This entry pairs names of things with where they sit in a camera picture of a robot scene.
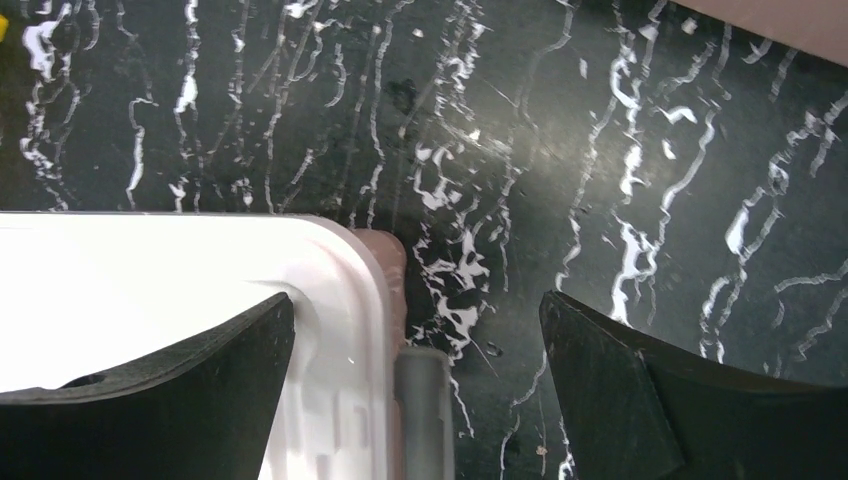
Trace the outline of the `pink plastic bin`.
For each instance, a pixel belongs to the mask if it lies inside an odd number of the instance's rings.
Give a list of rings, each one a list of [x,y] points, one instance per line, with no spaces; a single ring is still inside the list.
[[[438,349],[406,343],[406,251],[400,240],[388,232],[355,229],[353,233],[376,259],[389,290],[393,375],[389,452],[396,461],[391,477],[453,479],[456,473],[449,361]]]

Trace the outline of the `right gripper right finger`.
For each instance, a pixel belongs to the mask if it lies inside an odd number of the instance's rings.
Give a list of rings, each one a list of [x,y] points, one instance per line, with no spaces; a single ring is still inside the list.
[[[719,364],[561,292],[539,307],[581,479],[843,479],[847,391]]]

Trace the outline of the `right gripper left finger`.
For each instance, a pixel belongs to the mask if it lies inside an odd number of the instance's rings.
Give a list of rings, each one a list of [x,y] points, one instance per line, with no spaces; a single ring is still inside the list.
[[[279,293],[58,389],[1,397],[5,479],[255,479],[295,340]]]

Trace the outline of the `yellow test tube rack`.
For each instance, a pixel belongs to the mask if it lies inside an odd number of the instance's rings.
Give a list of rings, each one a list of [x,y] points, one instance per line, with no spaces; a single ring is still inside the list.
[[[0,40],[3,40],[5,38],[8,25],[9,20],[5,16],[0,15]]]

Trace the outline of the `white rectangular lid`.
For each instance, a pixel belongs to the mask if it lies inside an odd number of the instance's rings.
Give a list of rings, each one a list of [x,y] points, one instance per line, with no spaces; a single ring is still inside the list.
[[[358,231],[310,215],[1,217],[1,388],[55,389],[277,293],[296,337],[265,479],[395,479],[390,289]]]

